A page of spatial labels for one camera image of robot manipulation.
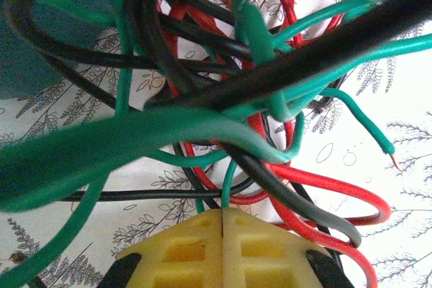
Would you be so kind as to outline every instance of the exposed copper wire end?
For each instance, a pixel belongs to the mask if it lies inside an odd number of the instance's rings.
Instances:
[[[391,161],[393,162],[395,168],[397,170],[399,170],[400,172],[403,172],[404,170],[400,167],[399,163],[397,162],[396,158],[394,157],[394,155],[390,155]]]

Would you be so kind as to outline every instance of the yellow plastic housing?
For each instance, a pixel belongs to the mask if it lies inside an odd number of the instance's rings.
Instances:
[[[327,251],[241,210],[208,210],[128,248],[126,288],[322,288],[305,251]]]

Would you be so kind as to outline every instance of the tangled wires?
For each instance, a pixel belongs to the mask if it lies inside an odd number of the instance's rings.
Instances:
[[[32,21],[35,1],[44,1],[79,20],[115,26],[121,54],[65,44],[39,30]],[[81,203],[61,231],[36,256],[2,275],[0,283],[18,287],[48,266],[79,232],[98,200],[183,197],[204,199],[210,208],[219,208],[213,198],[221,196],[224,207],[229,200],[241,204],[269,196],[285,221],[279,226],[347,254],[364,270],[368,287],[376,287],[374,270],[356,249],[361,239],[355,226],[386,220],[389,206],[366,190],[293,169],[289,162],[298,154],[302,139],[302,109],[318,94],[341,99],[384,153],[394,153],[394,147],[379,128],[337,87],[346,72],[362,62],[432,47],[431,35],[390,41],[404,29],[427,19],[432,12],[431,0],[344,0],[298,21],[294,0],[280,0],[286,18],[278,30],[272,30],[274,35],[268,31],[259,10],[247,0],[226,0],[231,10],[207,0],[167,0],[171,3],[168,16],[159,10],[157,0],[110,1],[111,13],[97,13],[70,0],[6,0],[10,25],[67,79],[114,108],[115,117],[65,129],[2,151],[0,176],[7,179],[0,183],[2,210],[25,211],[56,200]],[[343,26],[333,29],[341,14],[347,12]],[[327,28],[329,32],[323,36],[306,42],[299,35],[305,28],[327,18],[332,20]],[[234,26],[236,39],[222,33],[215,19]],[[214,62],[179,60],[177,36],[204,46]],[[117,98],[71,70],[64,60],[121,68]],[[144,111],[129,107],[133,68],[158,69],[167,77],[172,96],[163,100],[155,98]],[[221,81],[200,72],[219,74]],[[285,150],[272,145],[266,127],[267,115],[285,123]],[[294,131],[290,127],[293,118],[296,118]],[[156,132],[154,125],[159,126]],[[186,154],[179,142],[184,142]],[[189,142],[216,145],[219,149],[194,156]],[[173,143],[176,154],[159,150]],[[224,186],[219,190],[201,167],[227,155],[232,161]],[[183,167],[195,190],[102,192],[109,172],[142,156]],[[250,178],[231,188],[236,165]],[[297,192],[288,189],[279,178],[295,183]],[[232,196],[254,182],[262,191],[250,197]],[[315,206],[302,183],[362,199],[375,206],[378,213],[340,218]],[[89,187],[85,192],[76,192],[86,184]],[[342,232],[349,242],[330,236],[328,228]],[[338,254],[332,252],[332,255],[339,262]]]

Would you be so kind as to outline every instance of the leaf drawing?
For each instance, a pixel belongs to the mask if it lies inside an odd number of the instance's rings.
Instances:
[[[432,121],[432,114],[427,111],[425,114],[429,117],[429,122]],[[432,140],[432,133],[425,127],[419,125],[413,125],[403,121],[393,121],[387,124],[388,129],[395,130],[403,133],[403,136],[394,140],[394,144],[398,146],[405,146],[407,149],[417,148],[417,144],[428,144]],[[422,152],[421,154],[412,154],[402,159],[399,164],[402,167],[402,171],[398,171],[396,175],[402,175],[407,171],[413,171],[414,168],[421,164],[421,170],[423,172],[423,181],[427,183],[432,180],[432,150],[429,152]],[[394,166],[389,166],[388,169],[395,169]]]
[[[425,115],[432,117],[431,112],[426,112]],[[398,146],[406,147],[409,151],[417,149],[419,143],[429,143],[432,138],[427,126],[394,121],[388,123],[387,128],[401,134],[399,138],[394,140],[394,143]],[[396,174],[402,175],[405,172],[420,172],[423,173],[423,181],[428,182],[432,179],[431,157],[432,152],[422,154],[411,152],[409,157],[400,162],[403,171],[397,171]],[[371,237],[388,231],[396,231],[410,218],[416,220],[414,222],[415,226],[410,228],[410,238],[416,240],[424,239],[428,243],[423,245],[425,249],[422,249],[421,252],[395,252],[389,256],[376,259],[373,266],[377,271],[380,283],[388,283],[390,285],[396,280],[398,282],[410,280],[412,284],[407,284],[407,287],[430,288],[432,287],[432,271],[430,267],[432,248],[430,248],[429,244],[432,233],[432,192],[428,188],[402,188],[400,195],[406,196],[410,201],[417,202],[416,208],[393,207],[393,215],[389,223],[378,227],[378,229],[374,229],[364,236]]]
[[[189,180],[179,170],[164,170],[159,180],[151,185],[159,189],[191,189]],[[136,224],[119,227],[113,234],[115,246],[111,249],[111,255],[116,257],[131,245],[151,236],[153,232],[181,223],[196,213],[194,200],[191,199],[167,200],[159,205],[159,210],[164,213],[157,221],[152,215],[144,214]]]
[[[336,121],[339,119],[343,111],[343,105],[340,100],[335,99],[331,104],[323,110],[314,109],[306,115],[306,122],[311,124],[315,121],[312,127],[312,132],[319,132],[323,134],[326,131],[333,129]]]
[[[25,228],[11,218],[9,218],[7,222],[17,237],[16,240],[19,243],[16,248],[17,251],[23,253],[27,257],[39,251],[39,242],[35,242],[34,238],[26,232]],[[68,288],[72,285],[75,287],[93,287],[98,285],[103,275],[95,270],[94,266],[84,255],[85,251],[91,245],[92,243],[83,249],[71,262],[68,257],[62,258],[62,255],[58,256],[38,275],[38,277],[48,288]]]

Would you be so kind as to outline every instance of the patterned fabric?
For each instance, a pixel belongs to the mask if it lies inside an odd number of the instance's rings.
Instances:
[[[223,0],[213,0],[225,5]],[[278,0],[250,0],[258,6],[270,27],[280,25],[283,11]],[[340,0],[296,0],[301,18]],[[161,0],[165,12],[167,4]],[[322,33],[320,24],[304,31],[304,38]],[[232,35],[233,30],[218,22]],[[432,32],[431,24],[418,25],[399,38]],[[106,30],[94,42],[94,49],[118,52],[117,32]],[[432,105],[429,54],[415,53],[389,57],[359,65],[348,75],[342,90],[351,94],[360,107],[396,144],[396,156],[403,168],[391,166],[368,133],[339,100],[323,109],[306,113],[306,133],[300,155],[293,166],[355,183],[385,198],[393,215],[384,225],[360,228],[360,250],[373,261],[380,287],[432,287]],[[204,50],[180,41],[180,57],[202,59]],[[116,95],[119,70],[111,67],[77,65],[83,76]],[[134,70],[130,104],[141,109],[157,93],[165,78],[152,70]],[[17,144],[62,127],[111,116],[113,111],[84,91],[62,80],[48,89],[27,96],[0,101],[0,147]],[[283,142],[284,132],[272,123],[273,137]],[[195,147],[198,154],[210,148]],[[208,170],[220,184],[228,160]],[[244,175],[238,171],[234,181]],[[190,189],[180,168],[143,158],[115,170],[106,190]],[[347,196],[307,188],[322,208],[340,216],[373,213],[364,203]],[[0,259],[14,251],[32,255],[61,228],[77,203],[54,203],[20,214],[0,213]],[[266,221],[278,217],[268,201],[242,209]],[[144,200],[97,204],[86,226],[69,248],[41,274],[49,288],[95,287],[113,262],[128,246],[154,235],[196,214],[193,200]],[[359,267],[343,257],[346,273],[356,287],[365,281]],[[14,266],[0,261],[0,271]]]

